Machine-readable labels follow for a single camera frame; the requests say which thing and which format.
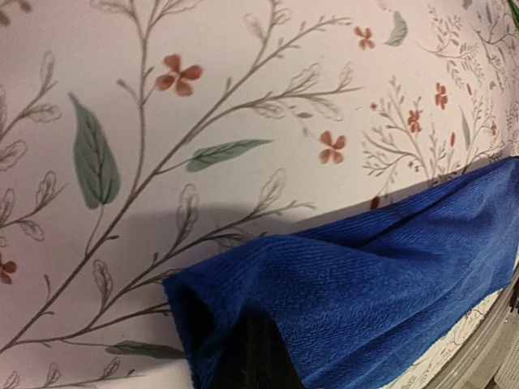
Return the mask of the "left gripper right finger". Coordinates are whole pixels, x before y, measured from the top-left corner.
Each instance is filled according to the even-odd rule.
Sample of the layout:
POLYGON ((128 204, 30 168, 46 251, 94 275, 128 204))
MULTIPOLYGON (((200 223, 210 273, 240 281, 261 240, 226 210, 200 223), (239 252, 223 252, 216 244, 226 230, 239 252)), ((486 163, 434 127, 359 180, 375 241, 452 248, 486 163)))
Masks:
POLYGON ((302 388, 301 379, 274 321, 266 318, 259 321, 258 345, 258 388, 302 388))

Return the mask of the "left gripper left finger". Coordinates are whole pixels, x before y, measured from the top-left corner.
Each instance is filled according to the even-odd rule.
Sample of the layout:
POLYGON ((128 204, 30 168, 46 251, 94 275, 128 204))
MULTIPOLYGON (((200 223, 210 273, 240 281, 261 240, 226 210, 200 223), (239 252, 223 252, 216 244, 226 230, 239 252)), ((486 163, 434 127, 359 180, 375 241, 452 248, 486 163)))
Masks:
POLYGON ((258 388, 260 321, 241 322, 229 335, 211 388, 258 388))

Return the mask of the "blue towel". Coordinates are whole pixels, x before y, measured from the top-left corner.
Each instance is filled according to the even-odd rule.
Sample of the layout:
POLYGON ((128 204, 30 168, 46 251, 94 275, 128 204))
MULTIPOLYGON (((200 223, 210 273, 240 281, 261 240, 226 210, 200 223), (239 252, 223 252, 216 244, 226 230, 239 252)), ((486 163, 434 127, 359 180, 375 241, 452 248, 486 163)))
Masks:
POLYGON ((274 321, 302 388, 378 388, 507 287, 518 248, 509 157, 387 207, 268 236, 163 285, 196 388, 232 330, 274 321))

